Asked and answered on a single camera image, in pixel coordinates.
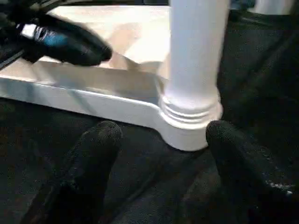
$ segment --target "white column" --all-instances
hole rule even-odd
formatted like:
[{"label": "white column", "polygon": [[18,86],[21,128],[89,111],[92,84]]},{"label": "white column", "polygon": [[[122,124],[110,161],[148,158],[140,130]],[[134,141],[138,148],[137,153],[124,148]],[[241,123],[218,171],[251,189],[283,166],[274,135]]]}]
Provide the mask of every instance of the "white column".
[{"label": "white column", "polygon": [[216,86],[230,0],[171,0],[171,75],[161,107],[168,123],[203,129],[221,116]]}]

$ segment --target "white furniture leg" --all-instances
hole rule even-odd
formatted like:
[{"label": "white furniture leg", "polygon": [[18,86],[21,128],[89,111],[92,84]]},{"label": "white furniture leg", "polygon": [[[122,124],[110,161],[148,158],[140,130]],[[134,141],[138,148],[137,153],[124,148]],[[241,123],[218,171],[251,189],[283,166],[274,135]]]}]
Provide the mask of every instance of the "white furniture leg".
[{"label": "white furniture leg", "polygon": [[222,112],[216,80],[229,3],[171,1],[171,76],[161,100],[162,116],[178,129],[192,130],[189,144],[198,148],[206,146],[208,123]]}]

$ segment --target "dark floor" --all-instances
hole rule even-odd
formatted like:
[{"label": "dark floor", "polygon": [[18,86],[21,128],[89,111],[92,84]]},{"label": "dark floor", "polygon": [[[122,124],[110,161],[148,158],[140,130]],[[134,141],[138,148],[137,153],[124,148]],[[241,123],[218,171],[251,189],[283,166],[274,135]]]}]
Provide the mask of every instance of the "dark floor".
[{"label": "dark floor", "polygon": [[[299,175],[299,35],[288,18],[239,18],[225,39],[218,87],[223,119],[256,137]],[[0,100],[0,223],[17,224],[50,170],[99,118]],[[143,127],[119,123],[102,223],[235,223],[208,150],[183,153]]]}]

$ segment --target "white surface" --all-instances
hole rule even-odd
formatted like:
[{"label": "white surface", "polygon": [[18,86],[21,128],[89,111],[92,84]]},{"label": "white surface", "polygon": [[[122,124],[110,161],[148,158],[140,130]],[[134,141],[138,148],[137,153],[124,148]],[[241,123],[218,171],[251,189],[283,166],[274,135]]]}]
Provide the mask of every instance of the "white surface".
[{"label": "white surface", "polygon": [[259,14],[288,15],[295,0],[256,0],[256,6],[249,11]]},{"label": "white surface", "polygon": [[[89,28],[112,46],[112,59],[100,67],[157,73],[169,54],[169,7],[58,7],[51,13]],[[168,78],[167,71],[159,75]]]}]

